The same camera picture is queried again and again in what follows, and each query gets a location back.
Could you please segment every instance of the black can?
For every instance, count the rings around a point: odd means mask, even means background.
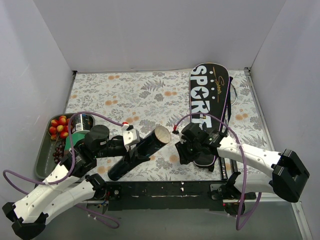
[[[89,114],[79,114],[72,120],[72,133],[86,134],[94,126],[94,118]]]
[[[164,126],[156,126],[141,142],[136,145],[139,155],[150,157],[171,141],[171,134]]]

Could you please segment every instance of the floral tablecloth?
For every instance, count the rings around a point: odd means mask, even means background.
[[[268,149],[262,122],[247,83],[244,71],[230,70],[234,86],[231,91],[231,119],[229,125],[243,143]],[[171,132],[173,125],[190,113],[190,70],[132,73],[78,73],[68,100],[66,112],[91,111],[102,114],[120,123],[128,122],[139,130],[142,137],[156,125],[163,125]],[[121,129],[98,117],[96,124],[110,129],[110,137],[121,135]],[[189,122],[185,119],[179,129]],[[198,168],[193,163],[180,165],[175,143],[179,137],[172,135],[171,142],[127,173],[122,181],[197,181],[220,180],[218,161],[213,172]],[[120,157],[99,158],[97,167],[89,173],[99,173],[109,181],[108,170]],[[230,161],[226,160],[230,176]],[[243,165],[238,163],[241,171]],[[258,173],[251,167],[248,173]]]

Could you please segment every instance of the white wall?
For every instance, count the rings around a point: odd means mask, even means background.
[[[64,110],[72,72],[32,0],[0,0],[0,170],[33,177],[46,124]],[[32,183],[16,180],[26,191]],[[3,177],[0,206],[23,195]],[[0,239],[16,239],[0,213]]]
[[[72,70],[252,65],[285,0],[34,0]]]
[[[287,0],[252,66],[278,151],[293,149],[310,172],[302,207],[320,239],[320,0]]]

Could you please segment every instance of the red apple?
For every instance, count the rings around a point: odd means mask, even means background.
[[[53,119],[52,121],[51,121],[51,126],[52,127],[58,127],[58,125],[59,125],[59,122],[58,122],[58,120],[56,120],[56,119]]]
[[[57,139],[57,134],[52,134],[51,135],[51,140],[56,140]]]
[[[64,126],[64,131],[67,132],[67,133],[69,132],[68,125]]]
[[[66,131],[63,131],[60,133],[60,138],[62,139],[66,139],[69,136],[69,133],[67,133]]]
[[[66,123],[67,123],[67,120],[66,120],[64,117],[62,117],[62,118],[59,119],[59,124],[60,124],[60,125],[63,125],[63,126],[64,126],[64,125],[66,125]]]
[[[56,134],[57,133],[57,129],[54,126],[51,126],[49,128],[49,133],[51,133],[51,135]]]
[[[64,130],[64,126],[62,126],[62,125],[59,125],[59,126],[57,126],[56,127],[56,131],[58,132],[58,133],[61,133],[63,130]]]

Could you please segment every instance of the bunch of grapes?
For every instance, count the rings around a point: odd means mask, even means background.
[[[61,144],[59,144],[59,146],[57,146],[54,149],[55,152],[52,154],[52,156],[54,157],[54,163],[55,164],[58,164],[61,161],[61,159],[63,158],[65,146],[66,146],[66,140],[63,139]]]

